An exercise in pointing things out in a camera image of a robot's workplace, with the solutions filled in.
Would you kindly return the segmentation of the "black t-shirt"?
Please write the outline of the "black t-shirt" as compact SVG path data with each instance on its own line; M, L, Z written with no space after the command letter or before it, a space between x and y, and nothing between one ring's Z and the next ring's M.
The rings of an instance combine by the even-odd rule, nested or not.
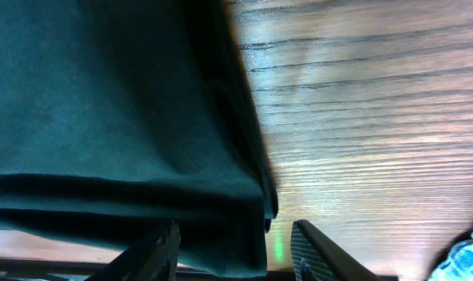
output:
M277 212L223 2L0 0L0 229L245 278Z

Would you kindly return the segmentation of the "light blue denim jeans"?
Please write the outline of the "light blue denim jeans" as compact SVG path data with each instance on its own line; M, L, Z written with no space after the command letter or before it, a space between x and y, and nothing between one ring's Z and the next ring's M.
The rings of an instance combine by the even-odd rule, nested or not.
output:
M455 244L428 281L473 281L473 232L470 240Z

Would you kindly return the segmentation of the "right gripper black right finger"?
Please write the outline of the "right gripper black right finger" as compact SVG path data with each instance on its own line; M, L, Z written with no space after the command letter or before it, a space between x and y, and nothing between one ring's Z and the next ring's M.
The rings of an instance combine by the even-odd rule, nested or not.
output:
M293 223L290 250L296 281L382 281L308 220Z

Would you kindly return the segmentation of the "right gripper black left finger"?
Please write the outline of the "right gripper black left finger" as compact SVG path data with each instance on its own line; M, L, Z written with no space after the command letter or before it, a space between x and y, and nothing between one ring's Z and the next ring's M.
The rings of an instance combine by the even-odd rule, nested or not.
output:
M173 281L179 251L179 226L164 221L85 281Z

